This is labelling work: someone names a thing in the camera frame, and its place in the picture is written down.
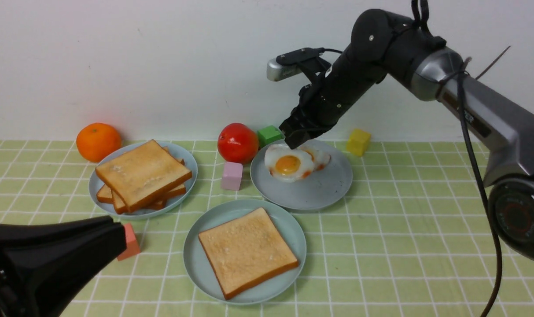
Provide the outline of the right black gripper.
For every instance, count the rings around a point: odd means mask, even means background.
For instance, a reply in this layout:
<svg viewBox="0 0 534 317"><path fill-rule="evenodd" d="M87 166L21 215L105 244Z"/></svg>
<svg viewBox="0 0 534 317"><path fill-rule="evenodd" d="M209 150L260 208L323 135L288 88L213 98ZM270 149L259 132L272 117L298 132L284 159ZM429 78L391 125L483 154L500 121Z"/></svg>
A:
<svg viewBox="0 0 534 317"><path fill-rule="evenodd" d="M325 76L316 76L301 89L298 105L279 126L285 144L293 150L331 130L351 108L348 97L339 94L339 87L327 83Z"/></svg>

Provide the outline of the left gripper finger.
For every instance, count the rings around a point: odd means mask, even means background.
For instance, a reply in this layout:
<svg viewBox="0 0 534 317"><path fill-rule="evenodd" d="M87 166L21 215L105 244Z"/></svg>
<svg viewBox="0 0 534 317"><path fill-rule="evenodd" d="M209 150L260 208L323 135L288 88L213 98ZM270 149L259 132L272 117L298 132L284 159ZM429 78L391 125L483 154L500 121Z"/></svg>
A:
<svg viewBox="0 0 534 317"><path fill-rule="evenodd" d="M59 317L125 250L125 227L109 216L0 224L0 317Z"/></svg>

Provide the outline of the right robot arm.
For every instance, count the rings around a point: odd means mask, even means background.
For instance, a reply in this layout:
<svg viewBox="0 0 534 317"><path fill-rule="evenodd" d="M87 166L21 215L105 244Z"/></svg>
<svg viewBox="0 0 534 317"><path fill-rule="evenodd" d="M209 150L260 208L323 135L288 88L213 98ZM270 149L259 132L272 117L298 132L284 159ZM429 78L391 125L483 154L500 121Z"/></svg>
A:
<svg viewBox="0 0 534 317"><path fill-rule="evenodd" d="M281 81L304 74L311 84L280 125L296 148L331 130L387 75L416 98L442 103L460 120L466 140L474 134L490 151L480 188L491 187L485 204L494 233L534 261L534 114L466 72L467 61L428 30L428 2L411 2L413 18L369 9L357 18L350 44L330 64L325 48L301 48L275 57L266 75Z"/></svg>

